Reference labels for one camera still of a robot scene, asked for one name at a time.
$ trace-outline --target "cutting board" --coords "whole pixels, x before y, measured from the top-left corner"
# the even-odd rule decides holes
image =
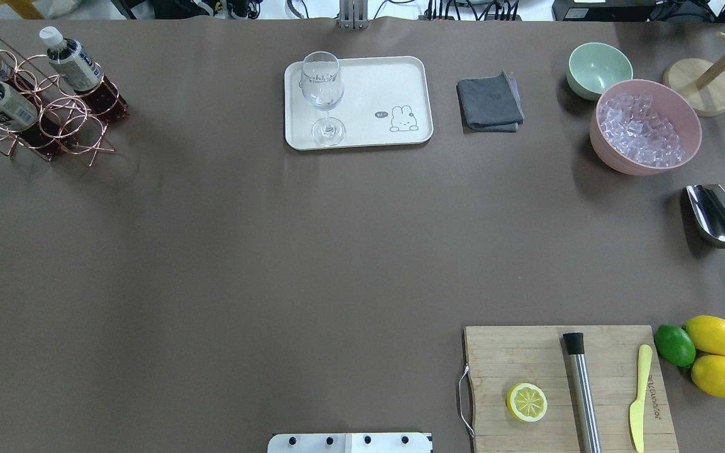
[[[645,398],[645,453],[678,451],[650,326],[466,327],[475,453],[579,453],[575,388],[562,333],[583,332],[592,399],[603,451],[636,451],[628,406],[636,399],[639,345],[654,350]],[[530,382],[547,396],[547,415],[521,422],[505,400],[514,384]]]

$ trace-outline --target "wine glass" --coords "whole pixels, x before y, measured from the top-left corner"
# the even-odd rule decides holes
[[[328,52],[306,55],[301,65],[301,92],[304,98],[325,117],[313,124],[313,138],[322,146],[340,143],[346,135],[346,127],[337,118],[329,116],[343,98],[343,80],[340,78],[340,62]]]

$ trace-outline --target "yellow fruit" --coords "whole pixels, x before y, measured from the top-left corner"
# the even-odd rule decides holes
[[[547,398],[536,385],[522,382],[511,387],[506,399],[511,415],[523,422],[538,422],[547,413]]]
[[[725,398],[725,356],[703,355],[697,358],[690,377],[699,389]]]
[[[701,315],[684,323],[684,330],[697,350],[725,355],[725,319]]]

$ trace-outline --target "table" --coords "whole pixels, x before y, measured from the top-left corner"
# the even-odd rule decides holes
[[[0,22],[30,54],[46,23]],[[588,141],[567,55],[636,77],[716,60],[725,26],[84,21],[130,103],[93,169],[0,155],[0,451],[265,451],[273,433],[421,430],[467,451],[469,325],[725,318],[725,251],[684,186],[725,187],[725,114],[685,167],[628,177]],[[283,72],[316,49],[424,61],[434,136],[296,152]],[[455,83],[514,72],[527,121],[478,134]],[[663,364],[682,451],[725,451],[725,400]]]

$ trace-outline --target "yellow knife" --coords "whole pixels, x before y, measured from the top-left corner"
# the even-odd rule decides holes
[[[639,355],[636,358],[636,399],[628,409],[628,420],[631,422],[631,438],[634,439],[634,447],[639,453],[645,451],[645,442],[642,438],[642,426],[645,413],[645,387],[648,386],[648,375],[651,372],[651,359],[653,350],[647,344],[639,347]]]

